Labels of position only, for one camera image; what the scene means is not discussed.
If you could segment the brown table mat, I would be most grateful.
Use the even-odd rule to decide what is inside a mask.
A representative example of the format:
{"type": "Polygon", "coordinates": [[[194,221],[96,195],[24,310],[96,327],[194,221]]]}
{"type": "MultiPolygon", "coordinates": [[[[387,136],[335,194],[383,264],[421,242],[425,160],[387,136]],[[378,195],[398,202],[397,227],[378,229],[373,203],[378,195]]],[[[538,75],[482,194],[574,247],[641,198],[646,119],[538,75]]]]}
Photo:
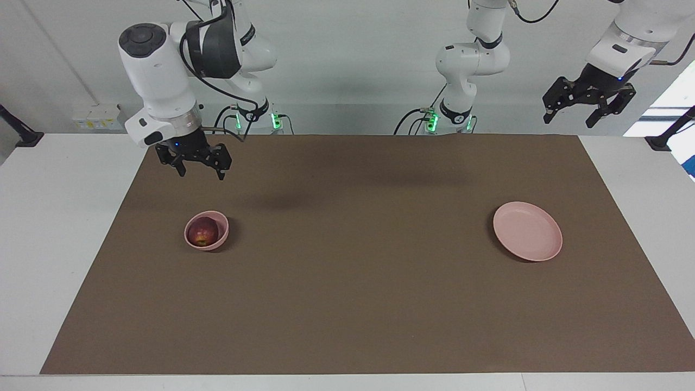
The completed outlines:
{"type": "Polygon", "coordinates": [[[695,339],[578,137],[221,136],[219,181],[150,150],[42,374],[695,371],[695,339]],[[527,202],[563,249],[524,261],[527,202]],[[184,240],[219,211],[216,250],[184,240]]]}

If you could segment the white wall socket box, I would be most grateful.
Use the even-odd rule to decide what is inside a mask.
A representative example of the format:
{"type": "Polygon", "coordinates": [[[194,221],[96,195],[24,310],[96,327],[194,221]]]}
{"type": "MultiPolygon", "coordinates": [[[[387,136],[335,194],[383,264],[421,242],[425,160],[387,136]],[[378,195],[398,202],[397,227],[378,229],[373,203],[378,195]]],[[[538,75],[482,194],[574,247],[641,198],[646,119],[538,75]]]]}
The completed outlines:
{"type": "Polygon", "coordinates": [[[77,130],[124,131],[125,129],[125,119],[119,104],[77,106],[71,119],[77,130]]]}

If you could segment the pink plate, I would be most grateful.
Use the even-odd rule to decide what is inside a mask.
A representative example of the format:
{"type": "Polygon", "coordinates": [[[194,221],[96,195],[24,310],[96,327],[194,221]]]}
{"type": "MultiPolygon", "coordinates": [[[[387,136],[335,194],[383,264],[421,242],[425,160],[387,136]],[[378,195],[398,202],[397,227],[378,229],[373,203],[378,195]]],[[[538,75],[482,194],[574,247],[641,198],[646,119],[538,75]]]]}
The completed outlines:
{"type": "Polygon", "coordinates": [[[524,261],[548,261],[563,249],[563,233],[557,221],[531,203],[508,202],[499,206],[492,224],[501,245],[524,261]]]}

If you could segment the pink bowl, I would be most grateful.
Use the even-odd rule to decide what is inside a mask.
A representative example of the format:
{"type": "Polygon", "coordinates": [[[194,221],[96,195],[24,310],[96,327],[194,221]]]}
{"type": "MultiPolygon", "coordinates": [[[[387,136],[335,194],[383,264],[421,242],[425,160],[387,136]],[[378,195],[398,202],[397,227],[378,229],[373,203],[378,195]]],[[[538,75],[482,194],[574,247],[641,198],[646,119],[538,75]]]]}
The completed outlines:
{"type": "Polygon", "coordinates": [[[203,211],[201,213],[198,213],[197,215],[194,215],[188,221],[188,223],[186,223],[186,226],[184,228],[184,240],[190,247],[193,247],[196,250],[213,251],[213,250],[216,250],[219,247],[221,247],[226,242],[226,240],[228,239],[229,233],[230,233],[230,226],[229,226],[229,220],[226,217],[226,215],[224,215],[223,213],[221,213],[219,211],[203,211]],[[217,222],[218,229],[219,229],[219,238],[218,238],[218,241],[216,243],[214,243],[213,245],[209,245],[209,247],[194,247],[193,245],[191,245],[191,243],[188,242],[186,234],[188,232],[189,225],[191,225],[191,223],[193,223],[194,220],[196,220],[197,218],[200,218],[202,216],[208,216],[210,218],[213,218],[217,222]]]}

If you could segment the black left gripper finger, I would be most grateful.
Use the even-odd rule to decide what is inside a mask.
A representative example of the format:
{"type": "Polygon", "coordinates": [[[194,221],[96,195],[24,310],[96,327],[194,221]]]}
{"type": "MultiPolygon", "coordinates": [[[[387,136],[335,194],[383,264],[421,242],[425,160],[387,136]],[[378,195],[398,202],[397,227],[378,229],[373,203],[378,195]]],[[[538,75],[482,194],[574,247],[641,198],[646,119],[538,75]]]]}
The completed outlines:
{"type": "Polygon", "coordinates": [[[597,108],[588,117],[588,119],[586,119],[586,126],[591,129],[606,116],[621,114],[623,109],[626,108],[635,95],[635,87],[633,87],[633,84],[627,83],[625,86],[619,87],[615,96],[613,96],[610,101],[605,94],[603,96],[599,96],[597,108]]]}
{"type": "Polygon", "coordinates": [[[545,108],[544,123],[550,124],[561,109],[580,104],[583,95],[584,83],[579,80],[570,81],[566,77],[558,77],[542,97],[545,108]]]}

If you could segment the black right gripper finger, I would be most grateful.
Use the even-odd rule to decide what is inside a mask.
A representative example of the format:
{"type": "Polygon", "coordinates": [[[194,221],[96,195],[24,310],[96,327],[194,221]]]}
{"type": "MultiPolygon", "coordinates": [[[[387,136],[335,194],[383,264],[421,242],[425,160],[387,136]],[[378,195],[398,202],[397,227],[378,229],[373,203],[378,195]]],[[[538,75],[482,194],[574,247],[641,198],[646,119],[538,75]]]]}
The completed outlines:
{"type": "Polygon", "coordinates": [[[183,156],[172,153],[170,149],[155,149],[155,152],[161,164],[173,167],[179,176],[186,175],[183,156]]]}
{"type": "Polygon", "coordinates": [[[232,158],[225,144],[209,146],[206,157],[206,166],[213,168],[219,181],[223,181],[226,173],[231,168],[232,158]]]}

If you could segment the red apple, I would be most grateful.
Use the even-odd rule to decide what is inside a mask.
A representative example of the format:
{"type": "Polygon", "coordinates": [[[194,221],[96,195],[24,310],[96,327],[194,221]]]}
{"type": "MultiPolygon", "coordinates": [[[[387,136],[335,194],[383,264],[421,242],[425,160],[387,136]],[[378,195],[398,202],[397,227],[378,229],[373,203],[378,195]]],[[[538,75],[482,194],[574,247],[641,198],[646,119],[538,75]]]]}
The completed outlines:
{"type": "Polygon", "coordinates": [[[186,237],[194,247],[209,247],[218,241],[218,224],[208,216],[197,218],[189,225],[186,237]]]}

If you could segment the black stand clamp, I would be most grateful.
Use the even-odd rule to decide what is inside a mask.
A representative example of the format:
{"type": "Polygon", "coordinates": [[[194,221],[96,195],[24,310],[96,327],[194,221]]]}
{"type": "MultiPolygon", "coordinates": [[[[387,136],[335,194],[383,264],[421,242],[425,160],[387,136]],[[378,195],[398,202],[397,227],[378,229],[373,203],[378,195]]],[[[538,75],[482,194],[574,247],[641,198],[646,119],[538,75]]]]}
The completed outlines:
{"type": "Polygon", "coordinates": [[[654,151],[668,152],[671,149],[668,146],[668,141],[671,137],[684,131],[687,126],[695,125],[695,105],[691,106],[687,111],[676,119],[662,134],[658,136],[645,136],[645,141],[654,151]]]}
{"type": "Polygon", "coordinates": [[[10,113],[0,104],[0,118],[5,121],[20,137],[16,143],[17,148],[33,148],[41,141],[45,132],[35,131],[24,121],[10,113]]]}

